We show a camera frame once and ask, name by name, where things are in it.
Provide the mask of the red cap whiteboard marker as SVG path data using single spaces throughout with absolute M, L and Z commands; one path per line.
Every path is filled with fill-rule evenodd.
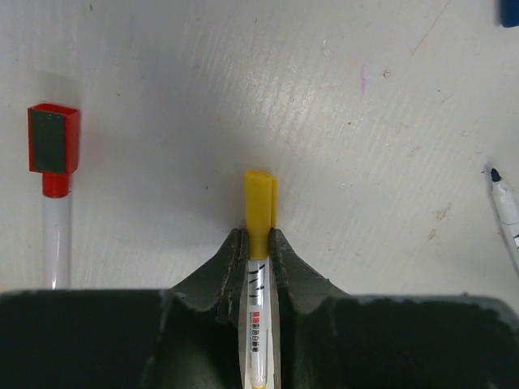
M 47 289 L 71 287 L 71 189 L 79 166 L 81 112 L 52 103 L 28 108 L 29 170 L 42 179 L 42 266 Z

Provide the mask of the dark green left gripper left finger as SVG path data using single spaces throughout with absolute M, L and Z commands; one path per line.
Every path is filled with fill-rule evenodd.
M 248 241 L 170 289 L 32 290 L 1 296 L 4 388 L 240 388 L 239 302 Z

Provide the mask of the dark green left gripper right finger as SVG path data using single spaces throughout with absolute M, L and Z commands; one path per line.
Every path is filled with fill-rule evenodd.
M 493 297 L 352 295 L 269 234 L 279 388 L 515 388 L 518 316 Z

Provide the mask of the blue cap marker pen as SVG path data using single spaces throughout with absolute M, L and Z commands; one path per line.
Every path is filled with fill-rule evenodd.
M 511 189 L 495 168 L 490 169 L 491 197 L 513 270 L 518 275 L 518 205 Z

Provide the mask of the blue marker cap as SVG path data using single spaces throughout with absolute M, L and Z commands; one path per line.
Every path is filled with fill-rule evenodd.
M 504 28 L 519 26 L 519 0 L 499 0 L 500 23 Z

